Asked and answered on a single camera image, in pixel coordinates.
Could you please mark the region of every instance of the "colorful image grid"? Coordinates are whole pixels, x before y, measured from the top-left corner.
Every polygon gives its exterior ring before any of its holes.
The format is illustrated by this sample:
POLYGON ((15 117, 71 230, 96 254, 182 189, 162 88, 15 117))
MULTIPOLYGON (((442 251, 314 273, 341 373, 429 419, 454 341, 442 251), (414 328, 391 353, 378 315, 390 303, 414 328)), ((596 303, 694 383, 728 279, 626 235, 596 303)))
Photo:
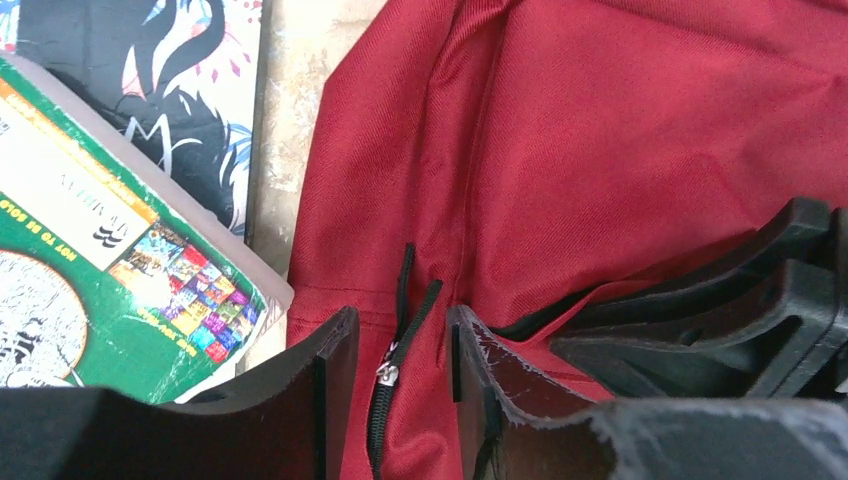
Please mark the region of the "colorful image grid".
POLYGON ((217 266, 158 223, 110 273, 130 291, 149 288, 150 278, 167 279, 171 299, 159 312, 216 363, 244 342, 259 318, 248 297, 217 266))

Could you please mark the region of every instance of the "zipper teeth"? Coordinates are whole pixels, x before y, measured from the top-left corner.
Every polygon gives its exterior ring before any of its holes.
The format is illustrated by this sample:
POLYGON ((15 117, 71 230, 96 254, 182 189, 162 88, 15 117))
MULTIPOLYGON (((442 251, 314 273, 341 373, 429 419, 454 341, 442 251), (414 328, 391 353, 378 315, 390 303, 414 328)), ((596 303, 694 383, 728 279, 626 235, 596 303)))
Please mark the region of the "zipper teeth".
POLYGON ((371 468, 375 479, 381 477, 383 464, 383 444, 386 439, 386 424, 389 420, 389 408, 394 396, 394 387, 377 384, 371 400, 371 415, 368 422, 368 452, 371 454, 371 468))
POLYGON ((389 410, 392 406, 392 399, 396 382, 400 376, 400 367, 403 361, 406 360, 406 354, 412 341, 415 340, 415 335, 424 323, 424 319, 429 315, 430 310, 439 297, 439 292, 442 290, 442 281, 434 280, 427 287, 427 293, 424 296, 424 301, 421 307, 415 314, 415 318, 406 326, 405 330, 398 332, 400 340, 392 342, 386 355, 383 358, 383 363, 380 369, 377 370, 377 384, 374 387, 374 394, 371 397, 371 411, 368 414, 368 431, 367 431, 367 447, 368 456, 371 460, 371 472, 375 480, 382 478, 381 468, 383 465, 383 445, 386 439, 386 426, 389 422, 389 410), (386 368, 388 374, 387 382, 382 383, 381 376, 386 368))

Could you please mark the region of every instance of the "tiled floor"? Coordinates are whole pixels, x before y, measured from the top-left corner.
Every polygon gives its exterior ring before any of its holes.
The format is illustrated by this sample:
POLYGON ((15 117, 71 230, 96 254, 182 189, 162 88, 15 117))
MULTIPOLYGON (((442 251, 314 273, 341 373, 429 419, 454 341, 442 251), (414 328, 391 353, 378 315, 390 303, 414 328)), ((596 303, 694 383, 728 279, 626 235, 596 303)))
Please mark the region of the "tiled floor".
MULTIPOLYGON (((253 248, 288 271, 303 174, 324 81, 385 0, 274 0, 253 248)), ((284 322, 246 358, 250 368, 282 350, 284 322)))

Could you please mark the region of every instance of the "zipper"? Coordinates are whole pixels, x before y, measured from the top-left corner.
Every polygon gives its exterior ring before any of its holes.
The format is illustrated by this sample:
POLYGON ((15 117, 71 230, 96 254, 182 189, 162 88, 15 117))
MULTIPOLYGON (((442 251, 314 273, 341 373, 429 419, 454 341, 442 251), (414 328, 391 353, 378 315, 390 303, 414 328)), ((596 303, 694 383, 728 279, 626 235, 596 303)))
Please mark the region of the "zipper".
POLYGON ((389 411, 392 407, 395 389, 400 380, 401 367, 418 330, 424 324, 424 320, 430 314, 439 293, 442 290, 442 281, 433 280, 427 287, 427 293, 421 302, 421 307, 412 321, 407 322, 409 314, 409 301, 407 288, 409 276, 412 270, 412 261, 415 255, 414 247, 410 244, 406 247, 403 268, 398 280, 398 328, 395 338, 383 355, 383 361, 376 371, 376 384, 371 396, 371 407, 368 412, 367 447, 368 457, 371 460, 371 472, 374 480, 382 478, 381 468, 383 465, 383 446, 386 439, 386 427, 389 421, 389 411))
POLYGON ((551 322, 565 314, 565 312, 571 310, 597 288, 598 286, 593 286, 579 292, 566 295, 540 310, 521 317, 512 325, 507 325, 505 327, 489 327, 489 330, 491 330, 495 335, 513 342, 529 340, 543 328, 550 325, 551 322))

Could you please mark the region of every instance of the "red backpack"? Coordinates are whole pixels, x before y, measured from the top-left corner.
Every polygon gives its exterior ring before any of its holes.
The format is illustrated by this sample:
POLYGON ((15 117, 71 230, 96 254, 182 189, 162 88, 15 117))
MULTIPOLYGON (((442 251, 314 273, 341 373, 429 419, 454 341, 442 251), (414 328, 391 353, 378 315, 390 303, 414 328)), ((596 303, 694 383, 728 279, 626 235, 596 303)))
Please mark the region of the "red backpack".
POLYGON ((449 306, 600 400, 546 347, 586 302, 848 205, 846 74, 844 0, 390 0, 327 82, 289 277, 290 343, 361 315, 342 478, 462 478, 449 306))

